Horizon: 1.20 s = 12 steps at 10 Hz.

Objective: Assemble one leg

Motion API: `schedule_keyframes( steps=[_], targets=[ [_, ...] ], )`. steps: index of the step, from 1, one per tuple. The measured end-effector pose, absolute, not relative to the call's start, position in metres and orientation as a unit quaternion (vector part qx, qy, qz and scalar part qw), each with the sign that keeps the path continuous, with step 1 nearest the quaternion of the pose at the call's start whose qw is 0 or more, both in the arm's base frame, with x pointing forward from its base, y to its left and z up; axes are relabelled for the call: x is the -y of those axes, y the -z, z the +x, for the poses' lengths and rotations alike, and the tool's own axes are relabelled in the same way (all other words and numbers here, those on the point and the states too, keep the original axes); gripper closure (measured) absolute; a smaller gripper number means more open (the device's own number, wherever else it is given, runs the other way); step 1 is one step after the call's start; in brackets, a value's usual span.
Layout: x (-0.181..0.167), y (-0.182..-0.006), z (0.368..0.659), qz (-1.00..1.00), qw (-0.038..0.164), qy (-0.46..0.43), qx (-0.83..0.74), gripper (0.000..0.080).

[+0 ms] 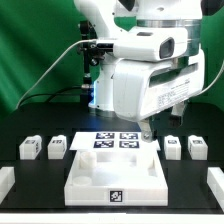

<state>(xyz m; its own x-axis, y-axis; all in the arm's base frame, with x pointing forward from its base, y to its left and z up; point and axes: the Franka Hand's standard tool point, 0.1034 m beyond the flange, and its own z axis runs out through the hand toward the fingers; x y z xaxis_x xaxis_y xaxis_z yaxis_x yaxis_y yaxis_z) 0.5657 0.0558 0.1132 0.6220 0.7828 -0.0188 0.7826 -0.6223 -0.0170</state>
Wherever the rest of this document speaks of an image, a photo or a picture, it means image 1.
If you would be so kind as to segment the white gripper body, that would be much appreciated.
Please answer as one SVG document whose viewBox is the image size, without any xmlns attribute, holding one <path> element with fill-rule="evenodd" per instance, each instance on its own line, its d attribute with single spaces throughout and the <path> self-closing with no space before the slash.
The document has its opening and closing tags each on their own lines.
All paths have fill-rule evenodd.
<svg viewBox="0 0 224 224">
<path fill-rule="evenodd" d="M 113 106 L 119 118 L 138 122 L 197 95 L 204 85 L 204 54 L 180 70 L 172 60 L 121 60 L 113 75 Z"/>
</svg>

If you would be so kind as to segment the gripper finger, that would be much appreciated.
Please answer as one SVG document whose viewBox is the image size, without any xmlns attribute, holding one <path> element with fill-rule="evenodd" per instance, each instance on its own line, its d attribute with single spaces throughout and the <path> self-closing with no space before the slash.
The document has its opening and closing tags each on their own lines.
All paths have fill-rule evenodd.
<svg viewBox="0 0 224 224">
<path fill-rule="evenodd" d="M 139 123 L 139 128 L 141 130 L 141 138 L 146 142 L 151 142 L 153 140 L 153 132 L 149 119 L 143 119 Z"/>
<path fill-rule="evenodd" d="M 175 104 L 172 107 L 171 114 L 169 117 L 169 123 L 172 127 L 179 127 L 182 125 L 184 111 L 185 111 L 184 102 Z"/>
</svg>

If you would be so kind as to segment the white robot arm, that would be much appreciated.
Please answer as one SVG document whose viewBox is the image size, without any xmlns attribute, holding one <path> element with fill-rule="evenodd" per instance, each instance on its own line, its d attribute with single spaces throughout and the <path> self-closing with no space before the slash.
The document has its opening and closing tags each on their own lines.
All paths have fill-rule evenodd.
<svg viewBox="0 0 224 224">
<path fill-rule="evenodd" d="M 100 64 L 89 107 L 136 122 L 145 141 L 152 117 L 168 108 L 181 119 L 185 102 L 202 92 L 201 21 L 224 0 L 74 0 L 92 25 L 89 46 Z"/>
</svg>

